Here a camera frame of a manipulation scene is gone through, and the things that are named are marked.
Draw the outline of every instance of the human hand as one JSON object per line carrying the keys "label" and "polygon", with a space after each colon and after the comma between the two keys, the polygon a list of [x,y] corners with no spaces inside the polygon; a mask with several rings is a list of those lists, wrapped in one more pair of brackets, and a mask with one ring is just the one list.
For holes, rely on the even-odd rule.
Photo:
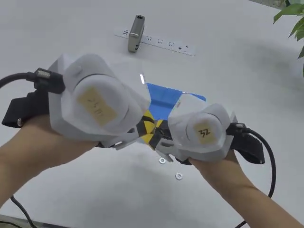
{"label": "human hand", "polygon": [[218,162],[198,161],[190,158],[205,180],[221,195],[229,195],[239,187],[255,188],[243,173],[233,150]]}
{"label": "human hand", "polygon": [[1,149],[6,159],[16,166],[41,172],[68,163],[97,145],[97,142],[75,141],[56,133],[48,115],[26,122]]}

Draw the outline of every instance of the blue box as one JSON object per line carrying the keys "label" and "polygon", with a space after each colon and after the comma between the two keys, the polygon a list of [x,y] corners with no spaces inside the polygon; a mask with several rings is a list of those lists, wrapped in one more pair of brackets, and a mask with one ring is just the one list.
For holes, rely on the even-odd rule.
{"label": "blue box", "polygon": [[[149,108],[151,114],[155,120],[167,120],[172,108],[184,92],[150,83],[147,85],[151,96],[151,104]],[[206,101],[204,96],[197,94],[192,95]]]}

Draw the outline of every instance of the velcro strap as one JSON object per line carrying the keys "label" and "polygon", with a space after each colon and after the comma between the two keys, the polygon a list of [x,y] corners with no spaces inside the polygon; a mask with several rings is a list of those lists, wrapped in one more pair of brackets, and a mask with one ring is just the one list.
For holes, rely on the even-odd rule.
{"label": "velcro strap", "polygon": [[230,148],[238,151],[247,162],[265,163],[262,143],[250,134],[234,136]]}
{"label": "velcro strap", "polygon": [[33,117],[45,114],[49,114],[48,92],[36,90],[33,93],[28,93],[26,97],[13,99],[2,124],[7,127],[20,128],[18,119],[25,123]]}

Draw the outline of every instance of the power strip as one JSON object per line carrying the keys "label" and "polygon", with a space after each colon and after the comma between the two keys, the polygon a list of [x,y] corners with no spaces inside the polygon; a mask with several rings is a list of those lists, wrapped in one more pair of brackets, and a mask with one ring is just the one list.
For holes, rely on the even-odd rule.
{"label": "power strip", "polygon": [[[118,30],[114,33],[115,36],[128,39],[130,31],[128,29]],[[192,45],[184,44],[182,42],[174,41],[171,39],[164,39],[158,36],[150,36],[143,34],[141,43],[149,44],[159,48],[167,49],[183,53],[189,56],[195,56],[195,48]]]}

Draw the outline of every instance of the black wire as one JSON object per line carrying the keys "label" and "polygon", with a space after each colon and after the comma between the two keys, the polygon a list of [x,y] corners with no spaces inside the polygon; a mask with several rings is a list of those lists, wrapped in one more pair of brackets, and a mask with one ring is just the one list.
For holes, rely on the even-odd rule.
{"label": "black wire", "polygon": [[28,80],[30,78],[29,73],[17,73],[13,75],[6,76],[2,79],[0,79],[0,88],[4,87],[10,82],[21,80],[21,79],[26,79]]}
{"label": "black wire", "polygon": [[15,223],[12,223],[12,222],[0,221],[0,223],[11,225],[11,226],[14,226],[14,227],[17,227],[17,228],[23,228],[23,227],[15,224]]}
{"label": "black wire", "polygon": [[19,203],[19,201],[16,200],[16,198],[15,198],[14,196],[12,196],[12,197],[10,198],[10,200],[11,200],[11,201],[12,201],[12,202],[13,202],[13,203],[22,211],[22,213],[24,214],[24,216],[27,218],[29,225],[30,225],[32,228],[37,228],[37,227],[35,226],[35,224],[33,223],[32,219],[30,218],[28,212],[27,212],[27,211],[24,209],[24,207],[22,206],[22,204]]}
{"label": "black wire", "polygon": [[[269,146],[269,144],[267,143],[267,141],[257,132],[251,130],[250,128],[246,129],[246,132],[249,134],[254,135],[256,138],[258,138],[262,144],[266,147],[268,154],[269,154],[269,158],[270,158],[270,163],[271,163],[271,184],[270,184],[270,190],[268,193],[268,197],[272,197],[275,191],[275,187],[276,187],[276,161],[275,161],[275,156],[274,153],[272,152],[271,147]],[[238,224],[235,228],[241,228],[243,225],[245,225],[247,222],[243,221],[240,224]]]}

